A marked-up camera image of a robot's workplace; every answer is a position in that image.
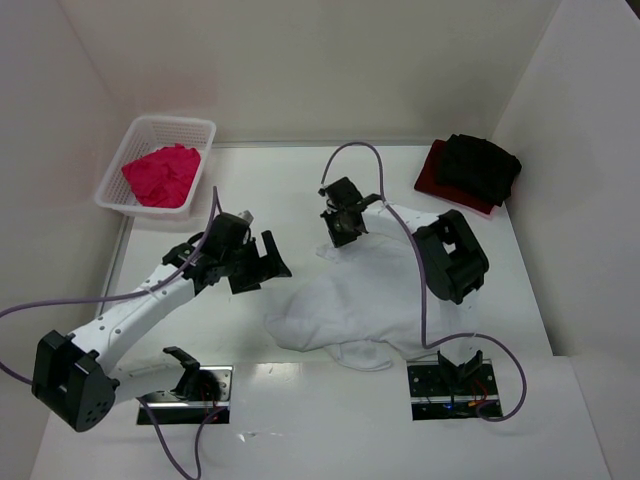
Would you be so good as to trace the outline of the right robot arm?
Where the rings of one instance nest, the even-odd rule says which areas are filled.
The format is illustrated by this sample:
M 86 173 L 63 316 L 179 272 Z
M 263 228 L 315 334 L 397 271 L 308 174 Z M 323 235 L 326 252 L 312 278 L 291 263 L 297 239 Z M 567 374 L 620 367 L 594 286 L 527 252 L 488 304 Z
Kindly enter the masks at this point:
M 489 270 L 464 215 L 454 209 L 437 215 L 396 206 L 380 193 L 364 196 L 347 177 L 321 186 L 319 195 L 326 200 L 320 217 L 335 247 L 366 234 L 409 245 L 420 281 L 421 345 L 436 351 L 448 392 L 461 393 L 483 362 L 482 351 L 470 339 L 477 327 L 477 294 Z

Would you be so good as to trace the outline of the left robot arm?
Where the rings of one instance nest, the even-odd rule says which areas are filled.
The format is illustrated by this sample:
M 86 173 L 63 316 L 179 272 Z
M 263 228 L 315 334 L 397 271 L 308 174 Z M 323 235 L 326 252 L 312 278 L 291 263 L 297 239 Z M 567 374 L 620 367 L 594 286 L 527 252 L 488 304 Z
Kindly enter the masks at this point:
M 166 366 L 131 373 L 117 364 L 160 321 L 221 279 L 240 294 L 291 277 L 269 230 L 261 234 L 266 252 L 259 253 L 251 222 L 248 213 L 215 216 L 108 311 L 69 334 L 46 334 L 36 349 L 32 394 L 76 432 L 95 427 L 115 405 L 156 391 L 180 400 L 219 400 L 216 377 L 177 346 L 164 348 L 173 359 Z

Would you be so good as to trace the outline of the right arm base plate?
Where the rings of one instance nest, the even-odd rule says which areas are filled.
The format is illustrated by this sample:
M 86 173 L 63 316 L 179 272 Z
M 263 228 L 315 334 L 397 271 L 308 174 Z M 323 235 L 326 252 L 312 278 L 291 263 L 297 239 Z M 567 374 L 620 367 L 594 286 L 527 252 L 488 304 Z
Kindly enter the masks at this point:
M 503 415 L 499 391 L 490 361 L 451 390 L 436 360 L 410 362 L 406 366 L 414 421 L 478 418 L 477 409 L 489 418 Z

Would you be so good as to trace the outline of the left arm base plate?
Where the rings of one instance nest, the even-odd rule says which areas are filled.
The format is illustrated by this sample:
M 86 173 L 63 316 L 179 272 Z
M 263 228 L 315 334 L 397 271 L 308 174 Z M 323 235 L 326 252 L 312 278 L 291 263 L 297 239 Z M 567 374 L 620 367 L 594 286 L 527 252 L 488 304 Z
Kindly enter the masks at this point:
M 231 365 L 203 366 L 196 386 L 186 395 L 157 391 L 145 395 L 144 400 L 161 426 L 198 425 L 209 415 L 210 424 L 228 424 L 233 373 Z

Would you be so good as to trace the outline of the white t shirt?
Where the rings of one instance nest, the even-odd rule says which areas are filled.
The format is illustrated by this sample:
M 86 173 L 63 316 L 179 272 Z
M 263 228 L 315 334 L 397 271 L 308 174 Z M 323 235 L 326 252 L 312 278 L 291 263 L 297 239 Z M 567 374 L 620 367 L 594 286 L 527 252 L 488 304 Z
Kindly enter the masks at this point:
M 327 269 L 264 321 L 279 347 L 323 349 L 361 371 L 390 367 L 385 345 L 406 360 L 435 351 L 421 345 L 418 267 L 406 242 L 366 234 L 341 248 L 326 243 L 316 254 Z

